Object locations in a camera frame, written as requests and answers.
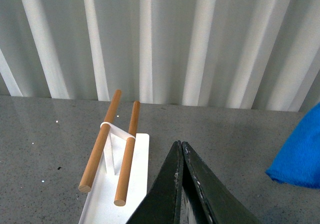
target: blue towel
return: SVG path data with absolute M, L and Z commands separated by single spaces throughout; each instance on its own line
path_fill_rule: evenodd
M 320 188 L 320 103 L 302 118 L 265 173 L 279 183 Z

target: wooden dowel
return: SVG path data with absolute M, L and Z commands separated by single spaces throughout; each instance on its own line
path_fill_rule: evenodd
M 132 115 L 130 120 L 129 126 L 129 133 L 134 137 L 137 134 L 138 128 L 138 118 L 139 118 L 139 111 L 140 111 L 140 103 L 135 101 L 133 104 Z M 130 171 L 132 165 L 132 159 L 134 156 L 134 149 L 135 149 L 135 142 L 134 138 L 128 138 L 126 140 L 119 181 L 116 187 L 116 193 L 114 198 L 114 204 L 119 207 L 123 207 L 127 201 L 127 193 L 128 193 L 128 186 L 129 186 L 129 179 L 130 179 Z
M 117 89 L 112 98 L 109 109 L 104 118 L 104 122 L 112 123 L 115 119 L 115 115 L 117 113 L 117 108 L 120 102 L 121 90 Z M 99 166 L 99 162 L 101 159 L 101 155 L 105 148 L 106 140 L 110 131 L 110 125 L 103 124 L 100 128 L 99 134 L 96 138 L 93 150 L 89 157 L 88 163 L 84 170 L 82 179 L 80 181 L 80 185 L 78 187 L 80 192 L 88 193 L 91 191 L 92 184 L 94 183 L 94 179 L 97 173 L 97 169 Z

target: white plastic holder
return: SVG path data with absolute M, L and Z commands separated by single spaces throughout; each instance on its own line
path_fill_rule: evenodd
M 126 204 L 123 207 L 114 204 L 126 140 L 134 136 L 111 123 L 103 124 L 110 125 L 110 132 L 80 224 L 125 224 L 147 194 L 149 135 L 137 133 Z

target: dark green object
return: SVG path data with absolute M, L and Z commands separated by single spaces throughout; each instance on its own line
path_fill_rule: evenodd
M 127 224 L 178 224 L 182 189 L 190 224 L 259 224 L 187 143 L 172 145 L 150 192 Z
M 189 223 L 260 223 L 228 191 L 187 142 L 182 143 L 182 149 L 186 164 L 182 185 L 186 198 L 185 204 Z
M 179 224 L 184 157 L 174 142 L 151 190 L 127 224 Z

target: granite countertop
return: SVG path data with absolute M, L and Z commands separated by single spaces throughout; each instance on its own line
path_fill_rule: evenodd
M 108 102 L 0 96 L 0 223 L 78 223 L 78 185 Z M 132 103 L 114 124 L 129 127 Z M 319 191 L 265 174 L 304 113 L 142 104 L 148 190 L 172 143 L 188 141 L 262 223 L 320 223 Z

